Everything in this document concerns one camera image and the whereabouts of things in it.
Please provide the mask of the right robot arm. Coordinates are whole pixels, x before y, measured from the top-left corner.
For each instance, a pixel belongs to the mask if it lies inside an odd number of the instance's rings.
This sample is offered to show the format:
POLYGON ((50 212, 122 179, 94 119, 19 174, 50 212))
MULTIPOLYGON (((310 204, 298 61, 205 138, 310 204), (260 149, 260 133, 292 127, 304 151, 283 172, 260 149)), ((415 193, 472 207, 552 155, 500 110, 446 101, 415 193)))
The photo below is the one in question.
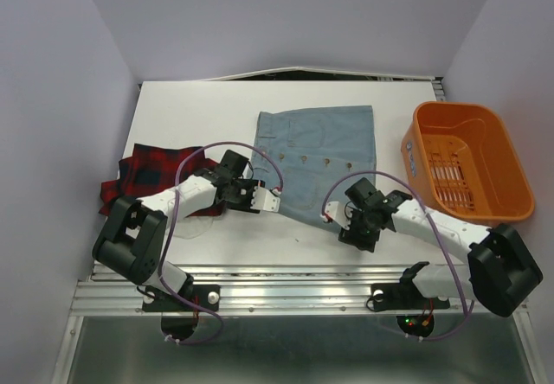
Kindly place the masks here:
POLYGON ((476 225, 424 207, 408 193, 384 194, 363 177, 345 192, 346 204, 328 202, 323 213, 340 227, 339 241, 373 252, 384 230, 438 246, 445 265, 414 263, 394 283, 376 284, 368 307, 375 312, 447 308, 450 298, 509 317, 544 275, 519 232, 501 223, 476 225))

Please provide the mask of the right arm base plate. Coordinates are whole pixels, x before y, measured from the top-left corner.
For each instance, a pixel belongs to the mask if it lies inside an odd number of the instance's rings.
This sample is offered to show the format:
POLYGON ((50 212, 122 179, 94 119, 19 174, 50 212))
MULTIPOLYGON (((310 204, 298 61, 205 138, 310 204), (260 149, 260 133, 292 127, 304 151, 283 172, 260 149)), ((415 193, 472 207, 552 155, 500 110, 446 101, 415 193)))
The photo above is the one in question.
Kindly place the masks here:
POLYGON ((373 284, 365 306, 373 312, 387 310, 446 310, 449 300, 425 298, 413 285, 401 283, 373 284))

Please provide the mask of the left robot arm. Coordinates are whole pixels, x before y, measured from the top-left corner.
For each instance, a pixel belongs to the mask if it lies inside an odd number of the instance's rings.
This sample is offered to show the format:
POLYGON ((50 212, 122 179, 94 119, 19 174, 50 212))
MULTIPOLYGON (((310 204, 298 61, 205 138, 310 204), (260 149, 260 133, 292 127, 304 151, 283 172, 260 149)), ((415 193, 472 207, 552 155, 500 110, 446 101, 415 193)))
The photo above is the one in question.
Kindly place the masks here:
POLYGON ((93 245, 94 260, 136 286, 163 292, 163 300, 175 310, 192 299, 192 277, 167 261, 167 243, 177 221, 199 211, 230 204, 258 213, 257 197, 264 183, 243 177, 248 159, 226 150, 220 162, 193 170, 178 184, 154 195, 123 195, 111 206, 93 245))

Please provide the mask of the white skirt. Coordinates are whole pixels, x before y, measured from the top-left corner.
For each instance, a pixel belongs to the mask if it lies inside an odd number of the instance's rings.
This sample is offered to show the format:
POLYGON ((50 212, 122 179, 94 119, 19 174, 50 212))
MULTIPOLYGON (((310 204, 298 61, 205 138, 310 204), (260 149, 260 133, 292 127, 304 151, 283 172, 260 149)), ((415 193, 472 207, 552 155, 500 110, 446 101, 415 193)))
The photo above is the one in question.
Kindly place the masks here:
POLYGON ((211 228, 213 220, 211 216, 186 217, 176 224, 174 236, 184 240, 199 237, 211 228))

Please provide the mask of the red black plaid skirt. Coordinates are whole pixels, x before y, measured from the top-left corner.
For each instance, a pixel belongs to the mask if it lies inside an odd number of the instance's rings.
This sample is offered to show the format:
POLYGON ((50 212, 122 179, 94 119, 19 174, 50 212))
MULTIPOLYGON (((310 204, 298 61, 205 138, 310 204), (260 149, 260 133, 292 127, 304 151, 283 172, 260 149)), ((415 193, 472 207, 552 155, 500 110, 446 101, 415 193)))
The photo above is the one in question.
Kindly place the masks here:
POLYGON ((171 189, 178 165, 199 149, 199 146, 193 146, 173 150, 135 144, 132 154, 119 161, 119 177, 100 185, 103 205, 99 214, 108 216, 121 196, 139 198, 171 189))

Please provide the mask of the light blue skirt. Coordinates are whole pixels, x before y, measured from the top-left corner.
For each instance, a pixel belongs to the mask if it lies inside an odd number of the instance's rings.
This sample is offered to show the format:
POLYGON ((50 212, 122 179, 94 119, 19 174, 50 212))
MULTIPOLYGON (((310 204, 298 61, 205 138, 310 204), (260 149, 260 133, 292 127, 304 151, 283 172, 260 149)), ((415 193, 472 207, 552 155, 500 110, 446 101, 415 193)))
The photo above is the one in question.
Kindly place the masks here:
POLYGON ((279 213, 338 233, 325 223, 321 206, 340 178, 377 167, 371 106, 334 106, 287 112, 260 112, 254 147, 277 164, 284 189, 279 213))

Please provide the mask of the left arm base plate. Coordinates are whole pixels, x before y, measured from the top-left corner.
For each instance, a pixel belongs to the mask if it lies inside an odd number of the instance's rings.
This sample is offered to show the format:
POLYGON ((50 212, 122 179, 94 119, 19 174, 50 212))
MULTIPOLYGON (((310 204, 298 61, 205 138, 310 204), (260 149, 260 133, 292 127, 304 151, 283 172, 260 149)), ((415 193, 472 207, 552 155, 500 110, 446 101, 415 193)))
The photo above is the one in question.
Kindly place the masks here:
MULTIPOLYGON (((154 287, 146 286, 141 292, 143 297, 142 311, 146 313, 192 312, 194 308, 183 304, 172 295, 154 287)), ((219 285, 191 285, 178 292, 183 298, 205 309, 217 312, 219 310, 219 285)))

